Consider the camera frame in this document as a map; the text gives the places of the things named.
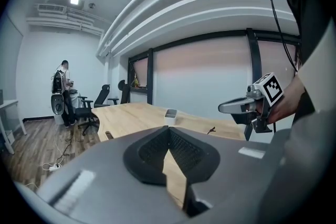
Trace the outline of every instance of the office chair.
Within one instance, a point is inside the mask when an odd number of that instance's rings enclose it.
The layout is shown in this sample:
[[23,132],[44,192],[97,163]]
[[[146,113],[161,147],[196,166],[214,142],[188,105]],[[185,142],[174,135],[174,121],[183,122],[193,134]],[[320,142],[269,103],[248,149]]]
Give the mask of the office chair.
[[[118,83],[118,89],[122,91],[120,104],[128,103],[131,87],[128,84],[125,84],[125,80],[121,80]],[[108,98],[107,100],[113,101],[113,104],[117,105],[119,98]]]
[[[110,85],[105,84],[103,85],[103,87],[101,87],[101,91],[96,99],[96,101],[94,102],[93,107],[94,108],[101,108],[103,106],[108,106],[108,104],[103,104],[106,97],[109,95],[110,93]],[[84,118],[84,120],[88,119],[87,122],[79,124],[78,127],[85,125],[85,129],[82,132],[83,135],[85,135],[85,131],[87,130],[88,127],[90,126],[94,126],[96,128],[98,128],[97,122],[94,120],[95,115],[91,112],[91,103],[93,102],[92,100],[85,100],[85,96],[79,96],[79,98],[81,98],[84,107],[83,108],[77,108],[75,110],[75,114],[77,118]]]

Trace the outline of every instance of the person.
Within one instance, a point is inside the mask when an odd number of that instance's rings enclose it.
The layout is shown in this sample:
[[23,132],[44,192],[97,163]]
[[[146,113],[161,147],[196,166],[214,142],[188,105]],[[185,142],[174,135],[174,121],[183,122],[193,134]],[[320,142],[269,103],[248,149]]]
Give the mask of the person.
[[62,114],[62,119],[64,121],[64,125],[66,128],[69,128],[69,126],[73,126],[76,123],[75,119],[75,114],[73,113],[73,107],[72,107],[72,102],[71,102],[71,97],[70,97],[70,88],[73,86],[73,81],[70,80],[70,71],[69,71],[69,63],[67,60],[64,60],[62,62],[62,72],[63,78],[64,78],[64,93],[63,93],[63,98],[64,98],[64,104],[68,108],[68,113],[65,111]]
[[[287,0],[301,36],[300,61],[304,65],[318,45],[331,19],[335,21],[333,0]],[[262,104],[257,104],[258,112]],[[293,123],[314,112],[314,106],[298,76],[284,90],[283,97],[272,107],[268,123],[275,123],[295,113]]]

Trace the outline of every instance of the gray surface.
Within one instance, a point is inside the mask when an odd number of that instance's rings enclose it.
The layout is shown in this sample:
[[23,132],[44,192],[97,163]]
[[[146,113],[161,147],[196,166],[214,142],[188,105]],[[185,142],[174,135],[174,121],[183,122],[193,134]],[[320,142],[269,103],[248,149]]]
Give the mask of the gray surface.
[[219,112],[229,113],[229,114],[246,114],[249,113],[246,111],[246,105],[252,104],[256,100],[249,97],[242,97],[239,99],[233,99],[222,103],[218,106]]
[[123,153],[157,129],[99,143],[51,175],[37,194],[51,202],[82,169],[96,173],[70,217],[85,223],[175,223],[187,219],[165,187],[146,185],[125,168]]
[[[206,182],[192,185],[197,201],[202,201],[207,207],[231,199],[240,191],[252,187],[264,189],[269,184],[282,157],[286,134],[279,133],[279,139],[274,139],[271,145],[265,143],[223,139],[209,136],[183,128],[177,128],[184,133],[215,147],[220,153],[220,164],[215,173]],[[239,153],[242,147],[266,151],[262,159]]]
[[[96,177],[77,201],[70,217],[85,223],[110,223],[112,218],[114,223],[176,223],[187,220],[188,216],[177,207],[165,187],[139,182],[123,163],[126,148],[157,129],[95,145],[50,176],[37,194],[53,205],[64,186],[85,169],[95,172]],[[177,129],[214,146],[221,156],[219,167],[211,178],[192,186],[196,200],[212,208],[219,204],[241,203],[240,199],[246,199],[246,195],[251,193],[255,203],[260,201],[282,157],[285,135],[280,134],[279,139],[268,145]],[[238,153],[242,147],[261,151],[273,149],[263,159],[257,159]]]

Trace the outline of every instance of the sleeve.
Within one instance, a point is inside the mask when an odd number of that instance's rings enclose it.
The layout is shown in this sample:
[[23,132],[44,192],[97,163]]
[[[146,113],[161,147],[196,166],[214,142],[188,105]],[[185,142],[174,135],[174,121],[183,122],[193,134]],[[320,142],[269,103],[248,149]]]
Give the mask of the sleeve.
[[69,70],[67,70],[65,72],[65,78],[68,79],[68,80],[70,80],[70,71]]

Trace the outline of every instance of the wooden desk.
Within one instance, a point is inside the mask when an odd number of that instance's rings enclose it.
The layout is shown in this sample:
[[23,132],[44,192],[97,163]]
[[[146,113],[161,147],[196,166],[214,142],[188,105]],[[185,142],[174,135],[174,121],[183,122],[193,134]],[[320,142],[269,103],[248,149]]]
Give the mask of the wooden desk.
[[[106,132],[110,132],[113,138],[118,138],[166,125],[164,122],[166,110],[146,103],[129,103],[95,108],[92,112],[100,121],[98,135],[100,141],[103,142],[108,140]],[[216,132],[211,132],[210,135],[245,140],[242,130],[233,120],[210,120],[178,111],[174,126],[204,134],[216,127]],[[169,151],[164,159],[163,172],[167,176],[168,191],[177,204],[182,206],[186,178]]]

